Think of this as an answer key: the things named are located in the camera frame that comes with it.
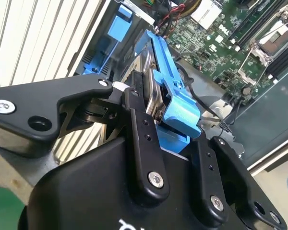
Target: white louvered panel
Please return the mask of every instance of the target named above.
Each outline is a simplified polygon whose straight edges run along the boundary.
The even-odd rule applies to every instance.
[[[72,76],[110,2],[88,31],[101,0],[0,0],[0,87]],[[67,160],[95,147],[98,126],[59,140],[57,156]]]
[[[97,22],[99,22],[102,19],[110,2],[111,0],[106,0],[104,7],[101,9],[100,14],[96,20]],[[79,56],[75,63],[79,63],[80,60],[82,59],[84,52],[86,48],[88,47],[88,44],[90,40],[92,39],[97,27],[98,27],[98,24],[95,23],[92,30],[89,32],[88,39],[84,43],[83,49],[79,52]],[[74,65],[72,67],[69,73],[69,76],[72,76],[76,68],[77,68],[77,65]],[[60,76],[66,74],[66,72],[67,71],[65,69],[60,68],[56,78],[59,78]],[[56,148],[55,148],[56,157],[61,162],[66,162],[68,160],[73,159],[74,157],[80,156],[86,153],[87,151],[95,148],[98,143],[98,133],[99,133],[100,127],[101,127],[100,124],[95,123],[91,128],[87,130],[76,131],[73,134],[69,134],[68,136],[62,138],[61,140],[58,140],[56,144]]]

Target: screw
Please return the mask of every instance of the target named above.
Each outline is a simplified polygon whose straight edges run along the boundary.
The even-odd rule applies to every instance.
[[[220,212],[223,212],[224,206],[223,206],[221,200],[219,199],[219,197],[212,195],[210,197],[210,201],[217,210],[219,210]]]
[[[162,176],[157,172],[150,172],[148,174],[148,180],[156,188],[162,188],[164,185]]]
[[[0,114],[11,114],[15,109],[16,107],[12,102],[0,100]]]
[[[135,91],[135,90],[131,90],[131,93],[132,93],[134,96],[136,96],[136,97],[139,96],[139,93],[138,93],[137,91]]]
[[[107,83],[105,80],[103,80],[103,79],[99,79],[98,82],[99,82],[99,84],[101,84],[102,86],[108,86],[108,83]]]
[[[161,110],[158,110],[158,111],[156,112],[155,119],[156,119],[157,121],[161,121],[162,116],[163,116],[163,112],[162,112]]]
[[[280,224],[280,220],[274,212],[270,212],[270,215],[276,223]]]
[[[222,139],[219,139],[219,142],[221,143],[221,145],[225,145],[225,143]]]

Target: blue plastic bracket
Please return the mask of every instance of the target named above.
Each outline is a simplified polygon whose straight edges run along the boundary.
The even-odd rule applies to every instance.
[[[153,71],[155,81],[168,90],[167,97],[170,98],[170,103],[163,115],[163,122],[186,135],[181,136],[158,126],[159,142],[165,149],[179,153],[189,144],[190,137],[196,138],[200,135],[201,131],[197,123],[201,113],[196,106],[196,101],[184,88],[168,45],[162,37],[146,31],[136,44],[135,52],[140,53],[148,42],[152,43],[158,68]]]
[[[84,65],[83,74],[99,74],[108,62],[119,42],[123,40],[132,24],[132,11],[120,5],[107,34],[101,36],[96,44],[98,50],[89,64]]]

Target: motherboard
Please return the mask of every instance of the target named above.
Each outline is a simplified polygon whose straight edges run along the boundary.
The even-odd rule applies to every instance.
[[[232,99],[252,103],[278,82],[268,70],[288,52],[288,0],[202,0],[168,44]]]

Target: green circuit board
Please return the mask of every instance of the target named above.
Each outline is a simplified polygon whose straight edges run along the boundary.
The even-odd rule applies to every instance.
[[[249,55],[248,44],[237,48],[235,42],[258,22],[262,13],[273,2],[261,0],[261,5],[251,11],[238,8],[233,0],[224,0],[222,4],[218,4],[222,12],[209,28],[204,29],[191,17],[183,18],[177,22],[175,31],[168,37],[168,43],[184,60],[211,78],[232,97],[238,99],[243,96],[244,104],[253,102],[275,82],[268,78],[266,67],[259,58]],[[288,0],[282,2],[282,7],[286,4]],[[235,32],[241,23],[245,25]],[[245,77],[251,79],[251,83],[238,73],[240,68]],[[242,94],[242,89],[246,87],[250,90]]]

